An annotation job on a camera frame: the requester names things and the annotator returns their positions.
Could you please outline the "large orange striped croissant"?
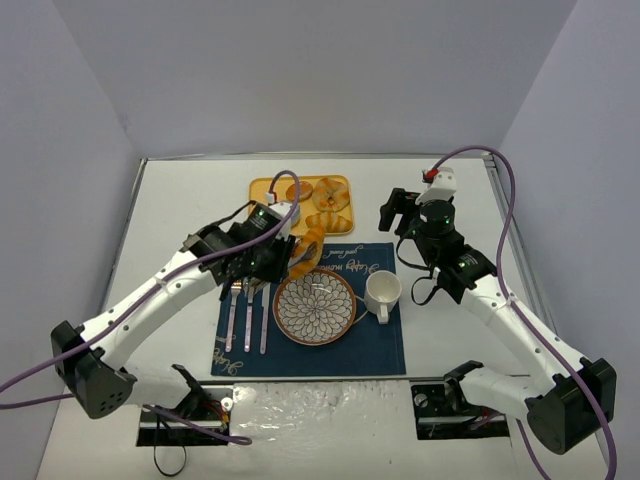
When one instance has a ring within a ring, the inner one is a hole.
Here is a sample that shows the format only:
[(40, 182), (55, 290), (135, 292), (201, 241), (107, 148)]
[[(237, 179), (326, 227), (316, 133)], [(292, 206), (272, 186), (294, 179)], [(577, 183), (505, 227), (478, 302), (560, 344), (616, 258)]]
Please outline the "large orange striped croissant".
[(296, 244), (288, 263), (288, 278), (299, 279), (311, 272), (319, 263), (324, 246), (325, 229), (322, 226), (310, 228)]

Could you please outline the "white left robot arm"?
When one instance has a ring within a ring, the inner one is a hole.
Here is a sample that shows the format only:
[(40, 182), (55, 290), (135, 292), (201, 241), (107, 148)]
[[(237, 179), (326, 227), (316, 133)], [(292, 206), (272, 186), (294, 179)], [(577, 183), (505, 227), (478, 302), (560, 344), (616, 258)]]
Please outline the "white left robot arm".
[(298, 216), (287, 202), (255, 203), (247, 219), (227, 231), (213, 222), (189, 235), (160, 271), (109, 310), (77, 327), (57, 325), (51, 332), (55, 370), (88, 417), (103, 418), (123, 405), (193, 410), (202, 393), (184, 367), (144, 370), (131, 356), (200, 296), (218, 289), (226, 297), (236, 281), (261, 286), (284, 279)]

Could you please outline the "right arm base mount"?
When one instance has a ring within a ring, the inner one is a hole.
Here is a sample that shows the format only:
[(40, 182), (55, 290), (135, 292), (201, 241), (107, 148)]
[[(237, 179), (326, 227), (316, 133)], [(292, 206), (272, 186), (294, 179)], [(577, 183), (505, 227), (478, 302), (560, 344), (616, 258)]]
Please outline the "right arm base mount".
[(490, 411), (485, 407), (471, 407), (458, 412), (448, 399), (443, 383), (412, 383), (411, 397), (416, 436), (420, 441), (480, 440), (509, 436), (504, 416), (472, 428), (487, 418)]

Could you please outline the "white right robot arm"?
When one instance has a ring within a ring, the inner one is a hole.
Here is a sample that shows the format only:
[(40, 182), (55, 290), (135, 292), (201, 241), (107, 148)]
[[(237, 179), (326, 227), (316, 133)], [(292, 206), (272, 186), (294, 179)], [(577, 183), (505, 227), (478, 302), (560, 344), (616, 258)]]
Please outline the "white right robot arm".
[(445, 376), (455, 409), (486, 406), (525, 421), (549, 451), (563, 455), (614, 415), (617, 374), (549, 330), (500, 280), (496, 266), (456, 230), (450, 200), (422, 201), (403, 188), (380, 208), (379, 230), (415, 243), (419, 270), (477, 317), (526, 369), (525, 379), (468, 361)]

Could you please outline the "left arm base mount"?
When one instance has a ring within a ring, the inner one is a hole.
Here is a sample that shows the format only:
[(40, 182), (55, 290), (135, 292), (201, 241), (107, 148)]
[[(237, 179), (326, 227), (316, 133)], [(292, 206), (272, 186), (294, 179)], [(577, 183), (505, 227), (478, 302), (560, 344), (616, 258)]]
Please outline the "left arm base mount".
[[(195, 410), (182, 415), (194, 424), (214, 430), (223, 436), (230, 435), (229, 424), (233, 409), (233, 389), (231, 385), (205, 386), (208, 402), (200, 403)], [(140, 412), (136, 447), (204, 447), (226, 446), (229, 442), (193, 430), (190, 427), (170, 419), (161, 418), (153, 412)]]

